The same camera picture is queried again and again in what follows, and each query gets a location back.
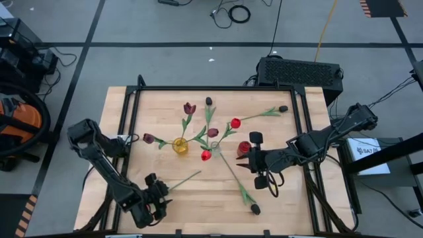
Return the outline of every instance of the black metal frame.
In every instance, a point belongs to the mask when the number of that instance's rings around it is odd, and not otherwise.
[[[304,111],[305,124],[306,124],[306,127],[307,127],[307,131],[312,130],[311,118],[310,118],[310,113],[309,113],[309,109],[308,109],[308,105],[307,105],[307,99],[305,97],[304,89],[296,90],[296,89],[294,89],[294,87],[291,87],[291,86],[282,86],[282,87],[146,86],[142,77],[138,76],[138,85],[137,86],[127,86],[126,87],[124,103],[123,103],[123,106],[122,106],[122,114],[121,114],[121,118],[120,118],[119,129],[118,129],[119,134],[124,133],[124,125],[125,125],[126,117],[127,117],[127,114],[128,114],[129,101],[130,101],[130,97],[132,96],[133,93],[135,94],[135,99],[134,99],[134,104],[133,104],[133,108],[132,108],[132,115],[131,115],[131,119],[130,119],[128,134],[132,135],[134,133],[135,120],[137,118],[137,110],[138,110],[138,105],[139,105],[139,97],[140,97],[140,94],[141,94],[142,91],[287,91],[287,92],[290,92],[290,95],[291,95],[292,108],[293,108],[293,113],[294,113],[294,118],[295,118],[295,127],[297,129],[298,135],[303,133],[302,128],[301,128],[301,120],[300,120],[297,97],[296,97],[296,93],[298,93],[298,91],[299,91],[300,92],[299,94],[301,96],[301,103],[302,103],[302,107],[303,107],[303,111]],[[130,159],[130,149],[131,148],[129,148],[128,156],[124,157],[122,170],[121,170],[122,176],[126,176],[127,173],[128,173],[128,165],[129,165],[129,159]],[[117,158],[113,158],[112,164],[115,167],[117,166],[117,164],[118,164]],[[309,166],[308,165],[303,167],[303,172],[304,172],[304,176],[305,176],[305,173],[309,173]],[[317,166],[317,165],[315,165],[315,178],[316,178],[317,186],[319,187],[320,192],[323,194],[324,197],[326,197],[321,170],[320,170],[319,166]],[[110,195],[109,187],[107,188],[106,195],[107,196]],[[317,218],[317,209],[316,209],[316,205],[315,205],[314,195],[309,188],[307,188],[307,198],[308,198],[309,209],[310,209],[310,214],[311,214],[311,223],[312,223],[312,226],[313,226],[313,233],[314,234],[320,233],[322,235],[322,233],[321,233],[322,231],[319,229],[319,221],[318,221],[318,218]],[[106,209],[106,212],[104,213],[104,215],[101,219],[100,227],[99,227],[100,230],[106,229],[108,214],[109,214],[109,208]],[[120,221],[120,214],[121,214],[120,208],[116,207],[116,209],[114,211],[114,217],[113,217],[113,223],[112,223],[112,230],[114,230],[114,231],[118,230],[119,221]],[[325,228],[326,228],[325,235],[339,234],[339,233],[332,233],[332,226],[331,226],[330,218],[324,210],[323,210],[323,217],[324,217]],[[268,230],[264,230],[263,232],[264,232],[265,237],[287,237],[286,235],[271,235],[270,231],[268,231]],[[176,236],[177,237],[178,237],[178,234],[180,236],[182,236],[182,230],[179,230],[179,229],[176,230]],[[204,235],[184,235],[184,237],[204,237]],[[157,237],[157,236],[167,237],[168,235],[145,234],[143,236],[146,236],[146,237],[147,236],[148,237]],[[239,235],[222,235],[222,237],[240,237],[240,236]],[[248,237],[263,237],[263,235],[249,235]]]

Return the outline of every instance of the red tulip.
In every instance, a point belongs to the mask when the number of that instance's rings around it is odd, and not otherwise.
[[[151,134],[147,134],[145,133],[143,136],[143,141],[145,141],[146,143],[153,143],[154,142],[154,136]]]
[[[184,105],[184,111],[185,111],[186,114],[192,115],[196,111],[196,107],[197,107],[196,105],[191,106],[191,104],[189,102],[187,102]]]
[[[219,135],[219,130],[216,128],[211,128],[207,131],[207,136],[209,136],[210,138],[213,138],[217,135]]]
[[[201,153],[201,160],[202,161],[207,161],[212,157],[212,154],[210,153],[210,151],[203,151],[203,153]]]
[[[241,120],[240,120],[240,119],[238,119],[238,118],[234,118],[234,119],[232,119],[232,121],[231,121],[231,127],[232,127],[232,128],[237,129],[237,128],[239,128],[240,126],[241,126]]]

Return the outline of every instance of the gray floor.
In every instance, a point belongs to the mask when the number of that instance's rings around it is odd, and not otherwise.
[[[99,0],[15,0],[10,12],[20,17],[45,42],[84,42]],[[423,3],[403,0],[409,14],[399,19],[409,42],[423,43]],[[245,0],[252,17],[246,24],[218,29],[208,16],[218,0],[194,0],[185,7],[156,1],[106,0],[93,42],[270,42],[278,3],[266,7]],[[277,42],[318,42],[332,1],[285,0]],[[219,24],[227,24],[223,15]],[[339,0],[324,42],[400,43],[389,19],[364,16],[359,1]],[[82,48],[60,48],[79,56]],[[90,48],[83,65],[63,129],[84,118],[99,120],[109,86],[133,85],[137,75],[148,85],[241,85],[254,73],[269,48]],[[311,61],[314,48],[274,48],[293,60]],[[413,49],[417,60],[423,49]],[[64,61],[71,58],[61,56]],[[345,71],[338,112],[355,102],[368,104],[409,77],[411,64],[403,49],[323,48],[319,61],[339,63]],[[76,64],[60,68],[61,82],[46,99],[55,125]],[[367,135],[409,138],[423,131],[423,94],[417,84],[378,104],[379,125]],[[45,147],[34,149],[42,156]],[[412,156],[421,162],[421,154]],[[24,163],[11,173],[0,173],[1,193],[31,193],[41,163]],[[88,163],[69,150],[62,132],[42,187],[27,235],[70,232],[81,199]],[[381,188],[403,210],[418,204],[411,188]],[[390,237],[421,237],[421,229],[403,218],[379,194],[358,187],[363,208],[358,231]],[[423,223],[423,218],[416,221]]]

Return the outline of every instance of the wooden table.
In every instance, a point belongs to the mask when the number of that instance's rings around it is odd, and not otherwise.
[[[116,135],[118,131],[125,90],[125,87],[110,87],[108,90],[100,121],[100,128],[105,135]],[[306,88],[306,93],[313,129],[320,130],[328,126],[329,119],[322,89]],[[121,215],[118,232],[173,234],[176,229],[181,229],[183,234],[262,235],[263,230],[269,229],[273,235],[312,235],[313,228],[301,167],[290,167],[283,171],[286,182],[280,188],[279,198],[274,198],[267,189],[254,189],[254,174],[235,166],[239,162],[235,160],[238,143],[248,140],[249,132],[263,133],[263,149],[285,147],[286,141],[297,135],[289,92],[142,91],[135,133],[141,136],[150,133],[166,140],[180,137],[181,120],[186,117],[182,105],[190,102],[197,105],[197,111],[185,137],[195,136],[206,124],[206,97],[211,97],[213,106],[217,107],[210,127],[217,128],[220,132],[224,132],[225,123],[234,117],[252,116],[273,106],[289,106],[289,110],[281,117],[258,117],[243,121],[236,134],[221,142],[222,153],[244,187],[258,202],[261,214],[253,215],[250,207],[243,204],[237,183],[220,157],[206,162],[200,159],[202,149],[199,143],[190,142],[188,154],[179,157],[170,145],[158,150],[156,143],[148,145],[139,141],[132,145],[128,178],[141,188],[145,188],[144,177],[152,172],[169,187],[198,170],[202,172],[169,194],[168,198],[173,201],[168,206],[167,217],[159,225],[138,229],[131,214],[127,213]],[[305,128],[301,101],[297,98],[302,128]],[[130,115],[127,116],[126,132],[129,118]],[[328,154],[338,157],[335,149],[329,149]],[[354,221],[342,171],[330,159],[323,162],[321,171],[329,204],[348,227],[353,227]],[[85,184],[75,229],[83,227],[93,216],[104,199],[105,191],[106,183],[94,170]],[[324,231],[318,202],[317,205],[319,225]],[[114,204],[110,209],[108,227],[111,227],[113,211]]]

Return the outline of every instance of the glass vase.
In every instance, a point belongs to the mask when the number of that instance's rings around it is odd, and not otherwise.
[[[188,143],[185,138],[176,138],[173,141],[172,148],[178,155],[185,155],[188,153]]]

